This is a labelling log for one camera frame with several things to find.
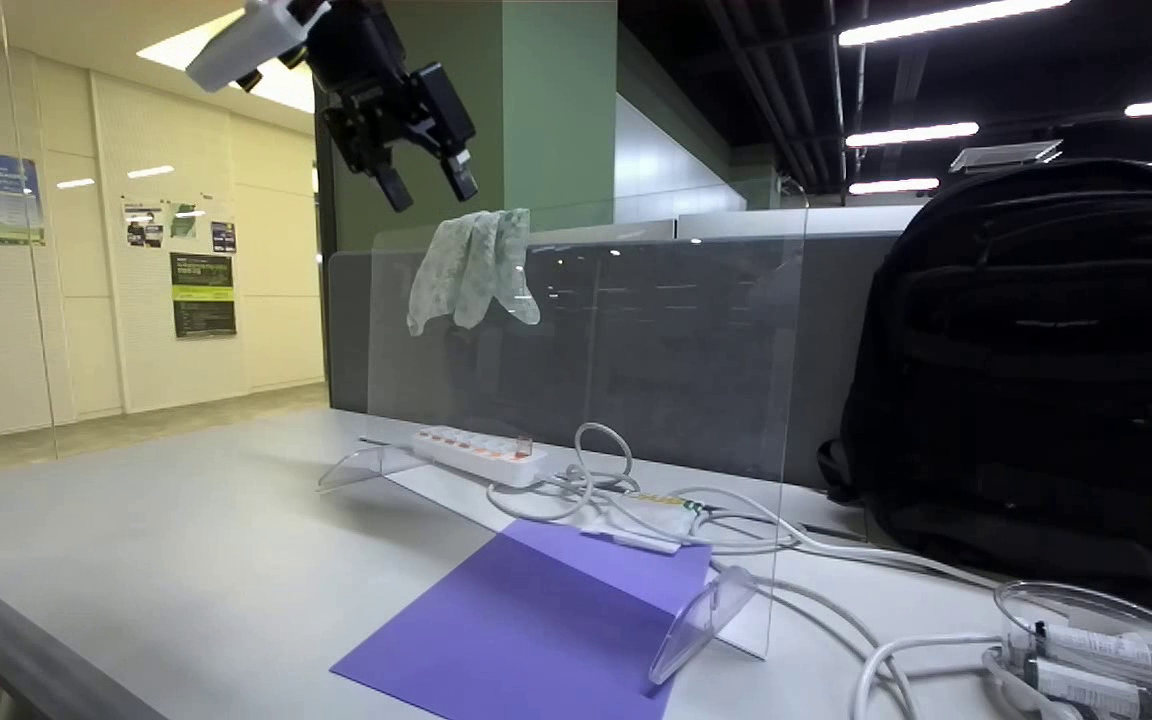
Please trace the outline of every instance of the purple mat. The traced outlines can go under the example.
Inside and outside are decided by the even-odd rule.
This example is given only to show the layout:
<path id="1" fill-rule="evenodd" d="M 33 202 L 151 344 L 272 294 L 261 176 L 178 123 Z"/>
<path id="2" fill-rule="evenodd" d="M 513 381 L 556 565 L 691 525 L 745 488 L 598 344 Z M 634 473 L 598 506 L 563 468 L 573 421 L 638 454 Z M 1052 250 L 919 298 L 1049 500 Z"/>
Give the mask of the purple mat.
<path id="1" fill-rule="evenodd" d="M 662 720 L 646 678 L 703 569 L 513 525 L 331 674 L 450 720 Z"/>

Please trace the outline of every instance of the black backpack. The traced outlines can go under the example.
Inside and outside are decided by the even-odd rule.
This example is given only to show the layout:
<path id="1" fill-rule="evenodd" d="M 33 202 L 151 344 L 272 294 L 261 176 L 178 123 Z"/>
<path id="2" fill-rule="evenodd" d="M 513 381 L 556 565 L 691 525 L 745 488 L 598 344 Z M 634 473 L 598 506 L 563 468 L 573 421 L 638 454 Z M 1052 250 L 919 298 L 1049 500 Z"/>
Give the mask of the black backpack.
<path id="1" fill-rule="evenodd" d="M 918 551 L 1152 604 L 1152 168 L 936 198 L 874 279 L 822 459 Z"/>

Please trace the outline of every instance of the robotic arm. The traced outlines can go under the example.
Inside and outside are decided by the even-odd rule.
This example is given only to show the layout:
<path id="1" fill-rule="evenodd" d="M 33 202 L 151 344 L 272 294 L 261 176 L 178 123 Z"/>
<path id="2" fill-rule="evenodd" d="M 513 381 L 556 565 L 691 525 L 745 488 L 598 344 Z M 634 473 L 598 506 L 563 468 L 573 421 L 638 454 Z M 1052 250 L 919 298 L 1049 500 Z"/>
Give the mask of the robotic arm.
<path id="1" fill-rule="evenodd" d="M 396 214 L 413 210 L 392 168 L 388 146 L 396 142 L 435 158 L 458 202 L 477 198 L 468 168 L 477 128 L 442 65 L 406 71 L 406 45 L 383 0 L 247 0 L 245 17 L 190 65 L 190 77 L 207 94 L 228 83 L 251 94 L 272 56 L 287 69 L 310 61 L 343 164 L 370 172 Z"/>

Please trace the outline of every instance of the white wall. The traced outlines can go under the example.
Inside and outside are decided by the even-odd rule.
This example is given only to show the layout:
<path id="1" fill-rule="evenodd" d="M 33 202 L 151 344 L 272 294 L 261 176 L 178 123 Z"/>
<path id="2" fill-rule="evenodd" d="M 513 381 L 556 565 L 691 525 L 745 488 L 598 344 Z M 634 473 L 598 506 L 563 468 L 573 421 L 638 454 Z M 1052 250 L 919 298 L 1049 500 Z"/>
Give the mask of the white wall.
<path id="1" fill-rule="evenodd" d="M 0 151 L 40 164 L 44 250 L 0 250 L 0 435 L 322 386 L 311 138 L 0 54 Z M 130 181 L 171 164 L 171 176 Z M 167 253 L 130 250 L 123 202 L 237 219 L 237 340 L 178 340 Z"/>
<path id="2" fill-rule="evenodd" d="M 742 210 L 742 193 L 617 98 L 617 225 Z"/>

